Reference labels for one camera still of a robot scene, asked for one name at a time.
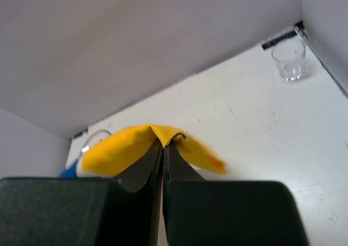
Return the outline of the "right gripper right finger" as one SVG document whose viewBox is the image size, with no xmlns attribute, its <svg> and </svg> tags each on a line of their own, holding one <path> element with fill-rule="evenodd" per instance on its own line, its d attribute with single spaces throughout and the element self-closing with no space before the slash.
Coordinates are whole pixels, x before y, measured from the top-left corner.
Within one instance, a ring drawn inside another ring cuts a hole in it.
<svg viewBox="0 0 348 246">
<path fill-rule="evenodd" d="M 276 181 L 205 180 L 171 143 L 164 150 L 169 245 L 308 245 L 290 190 Z"/>
</svg>

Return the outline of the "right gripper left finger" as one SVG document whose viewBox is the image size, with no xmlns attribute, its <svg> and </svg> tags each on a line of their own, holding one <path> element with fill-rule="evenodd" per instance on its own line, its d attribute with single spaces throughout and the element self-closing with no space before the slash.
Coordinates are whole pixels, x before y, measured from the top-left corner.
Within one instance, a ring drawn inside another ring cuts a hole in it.
<svg viewBox="0 0 348 246">
<path fill-rule="evenodd" d="M 156 245 L 163 149 L 113 178 L 1 180 L 1 245 Z"/>
</svg>

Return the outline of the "yellow printed cloth napkin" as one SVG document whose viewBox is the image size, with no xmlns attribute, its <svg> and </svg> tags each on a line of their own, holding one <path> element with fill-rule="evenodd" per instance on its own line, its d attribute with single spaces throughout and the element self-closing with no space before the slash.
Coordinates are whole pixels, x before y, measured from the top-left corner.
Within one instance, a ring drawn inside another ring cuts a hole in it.
<svg viewBox="0 0 348 246">
<path fill-rule="evenodd" d="M 83 150 L 59 177 L 114 177 L 144 156 L 155 141 L 159 141 L 162 148 L 175 144 L 189 164 L 217 174 L 228 173 L 226 163 L 187 131 L 173 126 L 145 124 L 129 126 Z"/>
</svg>

